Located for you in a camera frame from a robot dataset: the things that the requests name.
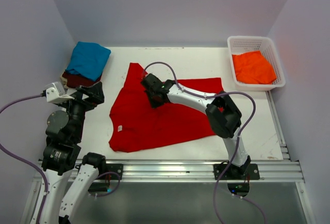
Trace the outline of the red t shirt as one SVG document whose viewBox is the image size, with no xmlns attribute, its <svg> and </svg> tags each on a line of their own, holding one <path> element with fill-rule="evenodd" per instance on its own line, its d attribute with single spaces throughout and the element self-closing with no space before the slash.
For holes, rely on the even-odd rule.
<svg viewBox="0 0 330 224">
<path fill-rule="evenodd" d="M 214 135 L 206 115 L 198 110 L 171 103 L 152 108 L 140 83 L 142 72 L 138 63 L 130 63 L 124 86 L 110 110 L 112 150 L 136 152 Z"/>
</svg>

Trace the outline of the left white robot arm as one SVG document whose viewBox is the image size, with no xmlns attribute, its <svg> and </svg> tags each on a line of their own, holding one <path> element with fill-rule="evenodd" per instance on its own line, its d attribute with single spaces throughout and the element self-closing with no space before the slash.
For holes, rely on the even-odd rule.
<svg viewBox="0 0 330 224">
<path fill-rule="evenodd" d="M 60 82 L 55 82 L 47 87 L 45 96 L 47 102 L 61 110 L 47 119 L 41 165 L 45 179 L 37 202 L 39 211 L 34 213 L 31 223 L 72 223 L 92 182 L 107 173 L 105 157 L 88 153 L 71 187 L 66 188 L 81 150 L 85 114 L 103 104 L 103 85 L 97 82 L 90 87 L 79 86 L 68 94 Z"/>
</svg>

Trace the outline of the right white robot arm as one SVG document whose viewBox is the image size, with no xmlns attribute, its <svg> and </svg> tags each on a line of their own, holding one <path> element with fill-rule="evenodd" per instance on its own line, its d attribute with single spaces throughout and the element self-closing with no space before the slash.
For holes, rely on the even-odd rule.
<svg viewBox="0 0 330 224">
<path fill-rule="evenodd" d="M 142 78 L 141 85 L 153 108 L 172 103 L 205 114 L 211 130 L 223 139 L 228 152 L 229 166 L 219 171 L 229 173 L 234 179 L 247 175 L 251 158 L 241 141 L 242 113 L 229 94 L 221 91 L 217 96 L 215 93 L 200 92 L 170 79 L 163 82 L 152 73 Z"/>
</svg>

